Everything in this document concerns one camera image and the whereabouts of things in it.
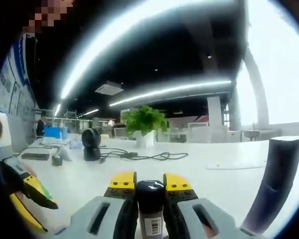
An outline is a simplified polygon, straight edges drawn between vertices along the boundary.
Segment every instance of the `black speaker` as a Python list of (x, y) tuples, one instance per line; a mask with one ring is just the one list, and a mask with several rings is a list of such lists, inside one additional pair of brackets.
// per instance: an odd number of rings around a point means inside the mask
[(101, 143), (101, 136), (94, 128), (88, 128), (82, 133), (82, 143), (84, 146), (85, 161), (96, 161), (101, 159), (101, 152), (99, 149)]
[(242, 227), (262, 234), (283, 207), (293, 186), (299, 162), (299, 136), (269, 140), (265, 173)]

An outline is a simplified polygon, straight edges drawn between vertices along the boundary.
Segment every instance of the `black ceiling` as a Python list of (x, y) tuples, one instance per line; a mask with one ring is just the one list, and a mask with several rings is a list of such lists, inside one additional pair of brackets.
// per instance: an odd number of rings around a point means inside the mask
[[(59, 101), (65, 81), (61, 76), (65, 75), (68, 63), (76, 60), (72, 49), (78, 42), (84, 46), (88, 41), (85, 36), (90, 27), (102, 29), (114, 15), (121, 14), (135, 2), (139, 1), (77, 1), (70, 12), (62, 16), (61, 21), (55, 22), (54, 27), (46, 27), (41, 34), (36, 35), (35, 56), (34, 40), (27, 41), (28, 74), (41, 108), (52, 108)], [(123, 37), (111, 51), (93, 63), (94, 66), (71, 91), (63, 105), (69, 110), (77, 110), (79, 114), (98, 108), (99, 112), (95, 113), (98, 117), (117, 117), (117, 111), (108, 109), (113, 97), (95, 93), (105, 81), (123, 83), (122, 95), (145, 84), (169, 82), (173, 85), (173, 79), (184, 77), (189, 81), (193, 76), (206, 74), (208, 69), (202, 55), (207, 54), (215, 54), (217, 74), (234, 80), (244, 54), (244, 31), (241, 30), (243, 14), (237, 11), (212, 19), (209, 24), (212, 29), (210, 41), (214, 48), (209, 49), (206, 44), (200, 44), (204, 39), (196, 34), (200, 31), (199, 22), (189, 27), (184, 21), (184, 13), (180, 11), (175, 10), (145, 21)], [(168, 116), (173, 116), (174, 111), (183, 111), (184, 115), (198, 115), (206, 111), (205, 98), (189, 97), (150, 104), (166, 110)], [(221, 95), (221, 100), (225, 104), (227, 94)]]

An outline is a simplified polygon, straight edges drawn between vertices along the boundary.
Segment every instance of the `window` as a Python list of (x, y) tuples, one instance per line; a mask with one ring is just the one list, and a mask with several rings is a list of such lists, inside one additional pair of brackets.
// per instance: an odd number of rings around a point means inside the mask
[(230, 127), (228, 104), (226, 105), (224, 110), (224, 125), (226, 125), (228, 128)]

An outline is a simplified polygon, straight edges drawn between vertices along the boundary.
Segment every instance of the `green plant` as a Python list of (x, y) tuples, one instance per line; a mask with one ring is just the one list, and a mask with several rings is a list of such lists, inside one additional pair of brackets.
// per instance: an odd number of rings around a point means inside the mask
[(126, 122), (126, 129), (129, 135), (140, 130), (145, 136), (152, 130), (167, 130), (167, 120), (165, 114), (149, 106), (142, 106), (136, 111), (123, 114), (123, 120)]

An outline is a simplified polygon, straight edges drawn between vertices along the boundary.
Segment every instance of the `potted plant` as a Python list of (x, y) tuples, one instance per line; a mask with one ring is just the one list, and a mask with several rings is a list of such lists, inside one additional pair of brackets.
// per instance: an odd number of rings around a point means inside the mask
[(167, 120), (165, 114), (149, 106), (142, 106), (136, 111), (126, 112), (123, 115), (128, 135), (136, 138), (138, 147), (154, 145), (155, 131), (166, 131)]

